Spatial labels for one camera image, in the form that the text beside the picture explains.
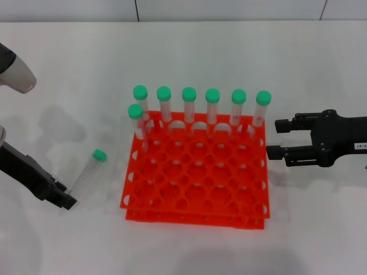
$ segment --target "lying test tube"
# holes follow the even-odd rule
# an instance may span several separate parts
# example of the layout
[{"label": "lying test tube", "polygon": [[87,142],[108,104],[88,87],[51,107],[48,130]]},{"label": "lying test tube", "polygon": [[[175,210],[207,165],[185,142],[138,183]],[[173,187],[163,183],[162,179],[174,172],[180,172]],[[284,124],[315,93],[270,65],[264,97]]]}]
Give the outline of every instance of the lying test tube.
[{"label": "lying test tube", "polygon": [[73,186],[70,188],[68,194],[76,199],[79,199],[88,183],[91,182],[93,176],[96,174],[98,168],[107,160],[107,155],[102,150],[97,149],[94,151],[89,161],[85,165],[83,171],[80,173],[76,179]]}]

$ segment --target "label sticker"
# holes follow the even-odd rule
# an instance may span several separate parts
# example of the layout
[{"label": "label sticker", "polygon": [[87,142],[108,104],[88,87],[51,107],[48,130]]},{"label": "label sticker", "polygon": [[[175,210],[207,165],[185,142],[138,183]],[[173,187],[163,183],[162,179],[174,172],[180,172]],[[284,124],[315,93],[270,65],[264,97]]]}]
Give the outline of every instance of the label sticker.
[{"label": "label sticker", "polygon": [[355,150],[367,150],[367,143],[355,143],[354,149]]}]

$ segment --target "rack hole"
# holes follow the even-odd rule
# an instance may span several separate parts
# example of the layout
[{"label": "rack hole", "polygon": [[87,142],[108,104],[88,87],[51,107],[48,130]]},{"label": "rack hole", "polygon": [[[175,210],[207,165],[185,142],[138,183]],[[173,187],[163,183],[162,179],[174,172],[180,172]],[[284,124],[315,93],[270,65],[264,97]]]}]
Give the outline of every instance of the rack hole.
[{"label": "rack hole", "polygon": [[229,181],[229,186],[230,186],[230,188],[236,189],[236,188],[238,187],[238,185],[239,185],[239,183],[238,183],[238,181],[237,181],[237,180],[235,180],[235,179],[231,179],[231,180]]},{"label": "rack hole", "polygon": [[164,162],[166,159],[167,159],[167,155],[166,155],[165,153],[159,153],[159,154],[157,155],[157,160],[158,160],[159,162]]},{"label": "rack hole", "polygon": [[229,159],[229,164],[232,165],[232,166],[236,166],[237,165],[237,158],[230,158]]},{"label": "rack hole", "polygon": [[170,155],[179,155],[184,150],[184,145],[180,140],[171,140],[167,143],[166,151]]},{"label": "rack hole", "polygon": [[212,199],[216,202],[226,203],[231,199],[231,194],[224,186],[216,186],[212,190]]},{"label": "rack hole", "polygon": [[254,188],[258,189],[258,190],[265,190],[266,188],[266,184],[264,181],[261,180],[256,180],[253,183]]},{"label": "rack hole", "polygon": [[246,164],[241,164],[237,169],[237,176],[242,182],[248,183],[253,180],[254,176],[252,169],[250,169]]},{"label": "rack hole", "polygon": [[195,122],[191,126],[191,131],[194,132],[194,131],[197,131],[197,130],[205,130],[205,131],[207,131],[208,130],[208,126],[206,125],[205,122],[202,122],[202,121]]},{"label": "rack hole", "polygon": [[203,142],[196,142],[190,146],[190,152],[193,156],[204,156],[207,151],[208,148]]},{"label": "rack hole", "polygon": [[239,145],[237,148],[237,154],[240,158],[249,159],[252,157],[252,150],[246,145]]},{"label": "rack hole", "polygon": [[188,203],[184,199],[179,199],[176,203],[176,208],[180,210],[184,210],[188,207]]},{"label": "rack hole", "polygon": [[201,201],[205,198],[205,191],[202,186],[192,184],[186,189],[185,195],[190,201]]},{"label": "rack hole", "polygon": [[228,209],[231,213],[234,213],[234,214],[237,214],[240,209],[239,209],[239,206],[237,205],[237,203],[235,202],[231,202],[229,205],[228,205]]},{"label": "rack hole", "polygon": [[146,199],[149,198],[154,191],[154,186],[150,181],[140,182],[135,188],[135,195],[138,198]]},{"label": "rack hole", "polygon": [[183,186],[189,183],[189,177],[188,176],[180,176],[178,178],[178,184]]},{"label": "rack hole", "polygon": [[193,162],[188,166],[188,174],[193,179],[200,179],[206,174],[206,168],[202,162]]},{"label": "rack hole", "polygon": [[190,155],[189,154],[184,154],[182,157],[181,157],[181,161],[183,162],[183,163],[187,163],[187,162],[189,162],[190,161]]},{"label": "rack hole", "polygon": [[161,174],[159,174],[159,175],[157,175],[156,177],[155,177],[155,183],[156,184],[160,184],[160,183],[162,183],[164,180],[165,180],[165,177],[163,176],[163,175],[161,175]]},{"label": "rack hole", "polygon": [[252,193],[246,187],[242,187],[237,192],[237,199],[240,202],[244,202],[244,203],[247,203],[247,204],[251,204],[251,203],[255,202],[255,199],[254,199]]},{"label": "rack hole", "polygon": [[169,160],[163,165],[163,173],[167,176],[176,176],[181,173],[182,166],[179,160]]},{"label": "rack hole", "polygon": [[205,201],[202,205],[205,211],[212,211],[213,210],[213,204],[210,201]]},{"label": "rack hole", "polygon": [[138,157],[138,152],[137,151],[134,151],[133,153],[132,153],[132,158],[133,159],[137,159],[137,157]]},{"label": "rack hole", "polygon": [[207,164],[213,164],[214,163],[214,158],[212,155],[209,155],[205,158],[205,163]]},{"label": "rack hole", "polygon": [[214,127],[214,132],[217,131],[225,131],[227,132],[229,135],[232,134],[232,128],[231,126],[229,126],[229,124],[227,123],[218,123],[215,127]]},{"label": "rack hole", "polygon": [[130,202],[130,204],[132,204],[132,200],[130,201],[130,195],[126,195],[126,196],[124,197],[123,202],[124,202],[124,205],[126,205],[126,206],[128,206],[128,203],[129,203],[129,202]]},{"label": "rack hole", "polygon": [[179,187],[176,183],[172,184],[172,182],[169,182],[162,186],[159,193],[166,201],[173,201],[179,195]]},{"label": "rack hole", "polygon": [[254,159],[253,165],[255,165],[256,167],[264,167],[265,161],[263,159]]},{"label": "rack hole", "polygon": [[152,159],[146,159],[139,166],[139,170],[142,175],[153,174],[157,170],[157,161]]},{"label": "rack hole", "polygon": [[204,185],[205,185],[206,187],[211,187],[211,186],[213,186],[213,185],[214,185],[214,181],[213,181],[213,179],[212,179],[212,178],[209,178],[209,177],[205,178],[205,179],[204,179]]},{"label": "rack hole", "polygon": [[168,131],[175,131],[177,129],[185,129],[185,123],[180,120],[174,120],[168,125]]},{"label": "rack hole", "polygon": [[231,176],[231,171],[224,163],[217,163],[213,167],[213,176],[219,181],[226,181]]},{"label": "rack hole", "polygon": [[214,146],[213,152],[218,157],[226,158],[231,155],[231,148],[225,143],[219,143]]},{"label": "rack hole", "polygon": [[265,215],[268,212],[266,205],[256,205],[255,211],[257,214]]},{"label": "rack hole", "polygon": [[157,208],[159,205],[161,205],[161,200],[158,198],[151,199],[149,200],[149,205],[153,208]]}]

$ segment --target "white wall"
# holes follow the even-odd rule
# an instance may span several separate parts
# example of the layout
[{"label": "white wall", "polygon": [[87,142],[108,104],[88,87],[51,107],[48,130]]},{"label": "white wall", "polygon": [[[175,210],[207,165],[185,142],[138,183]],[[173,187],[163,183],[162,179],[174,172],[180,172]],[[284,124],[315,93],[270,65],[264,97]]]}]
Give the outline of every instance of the white wall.
[{"label": "white wall", "polygon": [[140,21],[320,19],[325,0],[137,0]]},{"label": "white wall", "polygon": [[[136,0],[140,21],[319,20],[326,0]],[[322,19],[367,19],[367,0],[328,0]],[[0,0],[0,22],[137,21],[134,0]]]},{"label": "white wall", "polygon": [[137,21],[134,0],[0,0],[0,22]]},{"label": "white wall", "polygon": [[322,19],[367,19],[367,0],[328,0]]}]

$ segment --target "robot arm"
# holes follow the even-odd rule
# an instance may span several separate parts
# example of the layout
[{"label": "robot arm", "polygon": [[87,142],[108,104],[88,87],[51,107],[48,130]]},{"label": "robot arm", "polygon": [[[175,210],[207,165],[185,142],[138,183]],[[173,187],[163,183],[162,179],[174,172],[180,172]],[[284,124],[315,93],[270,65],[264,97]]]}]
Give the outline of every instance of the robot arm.
[{"label": "robot arm", "polygon": [[[28,66],[11,50],[0,44],[0,86],[28,93],[36,85]],[[76,200],[64,193],[67,189],[30,156],[21,154],[5,142],[6,131],[0,125],[0,170],[22,183],[40,200],[69,210]]]},{"label": "robot arm", "polygon": [[285,159],[287,166],[330,167],[344,155],[367,154],[367,117],[342,117],[335,110],[296,113],[292,121],[276,120],[277,133],[311,130],[311,146],[267,146],[270,160]]}]

